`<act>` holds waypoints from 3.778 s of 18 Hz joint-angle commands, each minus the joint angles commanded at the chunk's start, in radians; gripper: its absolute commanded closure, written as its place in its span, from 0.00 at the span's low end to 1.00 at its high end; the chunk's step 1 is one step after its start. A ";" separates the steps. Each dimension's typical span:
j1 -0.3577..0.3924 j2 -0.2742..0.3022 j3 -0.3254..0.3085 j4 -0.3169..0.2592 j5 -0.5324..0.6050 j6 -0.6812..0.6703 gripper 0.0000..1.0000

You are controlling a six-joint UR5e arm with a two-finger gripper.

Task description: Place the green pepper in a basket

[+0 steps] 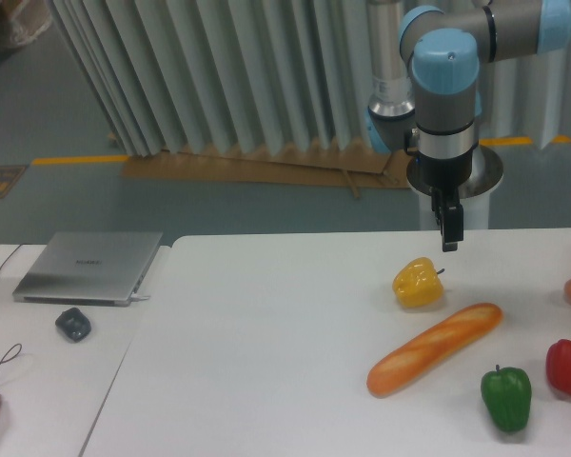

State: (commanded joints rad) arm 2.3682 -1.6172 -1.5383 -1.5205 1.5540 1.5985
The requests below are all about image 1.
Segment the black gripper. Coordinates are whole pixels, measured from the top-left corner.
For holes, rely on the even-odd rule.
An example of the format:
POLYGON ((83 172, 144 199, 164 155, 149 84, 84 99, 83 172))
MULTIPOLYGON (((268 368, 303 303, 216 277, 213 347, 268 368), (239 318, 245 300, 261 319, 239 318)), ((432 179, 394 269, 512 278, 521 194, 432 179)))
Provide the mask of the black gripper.
POLYGON ((471 175, 472 157, 472 152, 449 159, 419 157, 422 182, 431 187, 431 209, 441 230, 443 252, 456 251, 463 240, 463 205, 455 188, 471 175))

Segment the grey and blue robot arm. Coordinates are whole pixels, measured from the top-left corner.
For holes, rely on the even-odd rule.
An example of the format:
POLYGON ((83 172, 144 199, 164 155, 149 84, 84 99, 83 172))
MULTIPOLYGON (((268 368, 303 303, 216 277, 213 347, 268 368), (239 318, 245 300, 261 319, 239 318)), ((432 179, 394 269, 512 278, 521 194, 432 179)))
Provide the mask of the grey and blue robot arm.
POLYGON ((443 251, 454 251, 463 240, 463 200, 502 179, 500 160, 479 145, 481 66, 565 48, 571 2, 479 1, 447 13, 369 1, 366 14, 369 136, 375 147, 411 156, 407 181, 429 198, 443 251))

